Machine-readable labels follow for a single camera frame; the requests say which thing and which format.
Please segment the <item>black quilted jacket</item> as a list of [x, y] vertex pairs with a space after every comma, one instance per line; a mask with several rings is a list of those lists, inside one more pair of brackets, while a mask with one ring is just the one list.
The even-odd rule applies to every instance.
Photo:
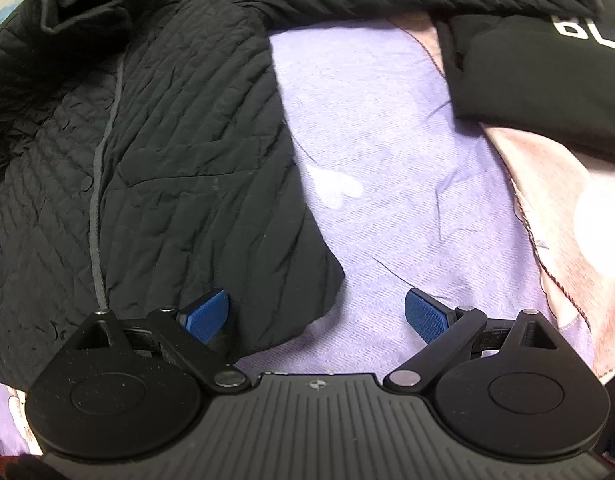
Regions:
[[344, 273], [304, 200], [268, 35], [418, 10], [588, 18], [600, 0], [23, 0], [0, 27], [0, 382], [95, 311], [213, 288], [230, 360], [299, 336]]

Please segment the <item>lavender patterned bed sheet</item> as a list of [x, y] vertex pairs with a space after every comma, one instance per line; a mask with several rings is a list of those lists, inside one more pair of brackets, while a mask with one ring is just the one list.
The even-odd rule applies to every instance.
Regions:
[[243, 370], [385, 374], [423, 346], [403, 308], [417, 286], [493, 318], [539, 309], [609, 372], [615, 296], [569, 307], [539, 268], [567, 153], [456, 120], [420, 18], [282, 32], [272, 53], [306, 201], [345, 278], [327, 315]]

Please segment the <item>black printed folded garment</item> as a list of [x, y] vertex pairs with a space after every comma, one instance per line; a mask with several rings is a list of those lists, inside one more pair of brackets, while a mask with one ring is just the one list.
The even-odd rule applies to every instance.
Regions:
[[615, 159], [615, 0], [595, 18], [435, 18], [454, 113]]

